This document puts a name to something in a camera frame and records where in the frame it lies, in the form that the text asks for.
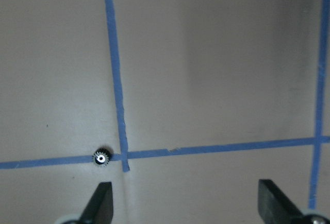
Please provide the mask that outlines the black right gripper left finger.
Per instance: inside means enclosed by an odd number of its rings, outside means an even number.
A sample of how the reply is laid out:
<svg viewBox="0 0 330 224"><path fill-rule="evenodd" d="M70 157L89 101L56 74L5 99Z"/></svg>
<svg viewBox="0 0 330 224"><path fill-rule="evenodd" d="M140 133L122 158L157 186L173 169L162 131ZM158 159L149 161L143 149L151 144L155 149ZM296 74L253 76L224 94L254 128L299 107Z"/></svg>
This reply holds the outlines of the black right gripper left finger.
<svg viewBox="0 0 330 224"><path fill-rule="evenodd" d="M113 220L113 191L111 182L101 182L77 223L110 224Z"/></svg>

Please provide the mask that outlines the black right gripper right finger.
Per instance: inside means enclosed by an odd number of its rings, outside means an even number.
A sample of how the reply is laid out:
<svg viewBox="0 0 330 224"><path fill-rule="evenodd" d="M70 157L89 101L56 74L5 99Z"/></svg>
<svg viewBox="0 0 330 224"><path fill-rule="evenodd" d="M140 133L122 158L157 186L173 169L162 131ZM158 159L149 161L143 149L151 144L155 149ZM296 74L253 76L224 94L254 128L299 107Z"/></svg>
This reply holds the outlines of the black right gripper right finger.
<svg viewBox="0 0 330 224"><path fill-rule="evenodd" d="M270 179L258 181L258 214L263 223L298 223L303 213Z"/></svg>

